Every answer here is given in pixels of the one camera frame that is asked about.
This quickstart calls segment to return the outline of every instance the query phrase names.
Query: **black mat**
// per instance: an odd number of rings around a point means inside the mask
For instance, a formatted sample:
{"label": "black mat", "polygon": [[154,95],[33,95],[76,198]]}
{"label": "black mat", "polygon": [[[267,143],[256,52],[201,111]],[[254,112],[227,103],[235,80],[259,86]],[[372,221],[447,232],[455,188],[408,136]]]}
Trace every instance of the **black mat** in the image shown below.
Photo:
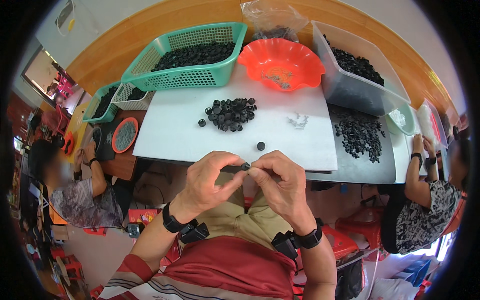
{"label": "black mat", "polygon": [[113,120],[109,123],[100,125],[102,130],[102,139],[100,141],[99,149],[97,150],[96,157],[98,160],[111,160],[115,159],[115,151],[113,151],[112,145],[107,143],[107,135],[111,132],[115,132],[117,126],[122,122],[121,120]]}

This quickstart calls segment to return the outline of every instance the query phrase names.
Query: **brown table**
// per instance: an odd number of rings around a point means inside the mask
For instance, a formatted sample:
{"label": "brown table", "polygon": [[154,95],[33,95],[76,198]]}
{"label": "brown table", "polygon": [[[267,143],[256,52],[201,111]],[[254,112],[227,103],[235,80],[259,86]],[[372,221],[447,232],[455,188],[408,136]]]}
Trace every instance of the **brown table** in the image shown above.
{"label": "brown table", "polygon": [[[117,112],[115,120],[124,119],[127,117],[134,117],[138,121],[139,128],[142,126],[144,121],[146,110],[121,110]],[[116,153],[115,159],[112,160],[102,160],[100,165],[104,173],[116,176],[124,180],[131,180],[133,172],[135,171],[135,165],[137,163],[137,157],[133,156],[133,148],[135,143],[128,148],[127,151],[123,153]]]}

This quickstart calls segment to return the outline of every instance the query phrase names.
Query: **small black cap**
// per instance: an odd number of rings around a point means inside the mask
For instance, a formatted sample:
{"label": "small black cap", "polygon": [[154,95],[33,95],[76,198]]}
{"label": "small black cap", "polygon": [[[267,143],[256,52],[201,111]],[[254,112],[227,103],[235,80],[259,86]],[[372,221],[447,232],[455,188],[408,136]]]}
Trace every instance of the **small black cap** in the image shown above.
{"label": "small black cap", "polygon": [[264,142],[258,142],[257,149],[260,150],[260,151],[265,150],[265,143]]}
{"label": "small black cap", "polygon": [[248,169],[250,169],[250,164],[247,163],[247,162],[244,162],[242,165],[241,165],[241,169],[244,170],[244,171],[247,171]]}

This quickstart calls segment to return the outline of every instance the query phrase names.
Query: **green plastic basket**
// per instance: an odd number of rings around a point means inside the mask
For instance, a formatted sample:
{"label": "green plastic basket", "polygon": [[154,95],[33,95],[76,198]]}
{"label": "green plastic basket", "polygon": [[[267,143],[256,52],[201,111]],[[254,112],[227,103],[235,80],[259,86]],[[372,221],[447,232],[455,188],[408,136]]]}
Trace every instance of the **green plastic basket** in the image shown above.
{"label": "green plastic basket", "polygon": [[[161,35],[140,52],[123,73],[121,81],[130,82],[144,92],[178,87],[226,85],[240,54],[246,32],[245,23],[224,22],[189,27]],[[165,53],[212,41],[234,42],[233,53],[217,63],[150,72]]]}
{"label": "green plastic basket", "polygon": [[92,100],[90,100],[90,104],[88,105],[84,117],[82,119],[83,122],[89,122],[89,123],[107,123],[111,122],[115,115],[117,114],[117,111],[119,108],[113,104],[110,101],[110,104],[108,105],[107,110],[103,114],[103,116],[99,118],[92,118],[92,116],[95,114],[95,111],[98,107],[98,104],[100,103],[100,99],[105,96],[106,93],[108,93],[108,89],[111,88],[112,86],[116,86],[117,88],[120,85],[120,81],[114,82],[109,85],[105,85],[104,87],[99,88],[95,94],[92,97]]}

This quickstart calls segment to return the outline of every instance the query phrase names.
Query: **khaki pants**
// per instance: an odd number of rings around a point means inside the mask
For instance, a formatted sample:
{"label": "khaki pants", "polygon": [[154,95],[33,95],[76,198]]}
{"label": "khaki pants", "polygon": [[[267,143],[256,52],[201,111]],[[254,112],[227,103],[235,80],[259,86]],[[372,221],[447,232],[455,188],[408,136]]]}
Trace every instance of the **khaki pants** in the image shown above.
{"label": "khaki pants", "polygon": [[[232,178],[233,174],[220,172],[215,184],[223,185]],[[279,231],[293,231],[290,224],[268,206],[261,189],[255,195],[247,213],[244,205],[243,188],[240,187],[227,202],[197,216],[197,221],[200,224],[205,222],[208,227],[210,235],[207,239],[219,236],[238,237],[275,250],[271,244],[275,235]]]}

